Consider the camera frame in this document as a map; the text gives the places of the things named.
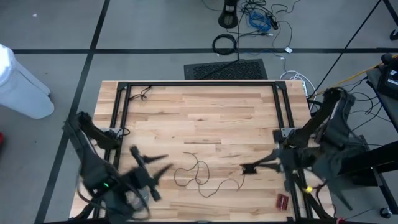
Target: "white trash can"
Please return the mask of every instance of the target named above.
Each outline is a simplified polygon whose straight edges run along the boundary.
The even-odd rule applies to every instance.
[[[54,111],[50,90],[15,59],[11,49],[0,44],[0,104],[34,119]]]

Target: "floor mat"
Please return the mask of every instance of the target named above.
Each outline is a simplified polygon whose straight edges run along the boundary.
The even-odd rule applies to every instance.
[[[184,75],[186,80],[268,79],[262,59],[184,65]]]

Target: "blue cable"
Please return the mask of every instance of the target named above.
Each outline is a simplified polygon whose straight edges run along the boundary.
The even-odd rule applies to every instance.
[[[271,29],[271,21],[269,18],[255,11],[251,11],[249,13],[248,21],[249,27],[256,28],[261,32],[268,32]]]

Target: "butcher block tabletop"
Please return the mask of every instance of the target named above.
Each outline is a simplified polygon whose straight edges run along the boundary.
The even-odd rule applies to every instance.
[[[99,128],[109,127],[117,85],[118,81],[102,82],[93,117]],[[288,80],[286,85],[295,127],[302,127],[310,119],[302,83]],[[145,88],[132,87],[131,96]],[[281,91],[279,98],[287,124]],[[129,102],[126,128],[130,134],[123,137],[120,173],[137,166],[129,152],[132,145],[142,155],[169,155],[149,164],[150,174],[173,164],[157,188],[162,200],[149,200],[151,221],[286,221],[294,217],[291,196],[284,190],[284,174],[257,168],[258,174],[243,176],[239,166],[266,157],[275,147],[272,131],[279,124],[271,86],[152,86],[144,100],[137,97]],[[104,154],[104,150],[96,150],[100,156]],[[198,181],[190,181],[198,166],[185,170],[197,163],[195,157],[203,162],[198,163]],[[321,183],[311,173],[305,174],[308,184]],[[83,187],[81,191],[88,196]],[[289,197],[285,211],[276,208],[278,194]],[[327,187],[320,192],[320,200],[332,215]],[[70,216],[79,214],[85,205],[75,194]],[[301,214],[305,216],[303,206]]]

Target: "gray floor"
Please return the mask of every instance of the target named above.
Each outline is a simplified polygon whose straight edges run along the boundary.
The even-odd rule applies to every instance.
[[[221,1],[208,5],[220,8]],[[268,1],[269,6],[277,1]],[[291,14],[281,13],[278,20],[288,21],[293,30],[291,48],[343,48],[369,14],[376,0],[302,0]],[[398,10],[398,2],[391,1]],[[0,0],[0,43],[12,49],[88,49],[104,0]],[[285,1],[289,6],[293,0]],[[111,0],[97,48],[172,49],[210,48],[213,39],[225,32],[216,22],[218,12],[206,9],[200,0]],[[396,25],[385,5],[380,3],[349,48],[397,47],[389,34]],[[240,32],[250,29],[241,25]],[[283,24],[276,47],[289,40]],[[242,39],[241,47],[271,47],[272,37]],[[322,87],[335,84],[379,63],[382,54],[344,54]],[[54,114],[32,120],[0,106],[0,131],[7,142],[0,152],[0,223],[33,223],[39,209],[58,145],[62,123],[68,116],[86,60],[85,54],[18,54],[17,59],[52,91]],[[283,54],[287,69],[306,75],[314,85],[333,65],[339,54]],[[215,54],[96,54],[94,55],[79,110],[94,113],[102,80],[181,80],[183,65],[234,60],[235,55]],[[283,61],[272,54],[241,58],[261,58],[270,79],[277,79]],[[357,91],[374,96],[363,84]],[[369,107],[356,103],[353,110]],[[350,116],[354,127],[370,116]],[[374,119],[359,128],[369,143],[385,144],[397,140],[391,123]],[[72,204],[78,160],[71,145],[63,158],[45,221],[66,220]],[[398,196],[396,173],[385,175],[394,196]],[[348,211],[337,199],[337,215],[350,217],[374,210],[352,220],[397,223],[398,217],[385,220],[378,209],[386,203],[378,188],[350,188],[344,192],[354,210]]]

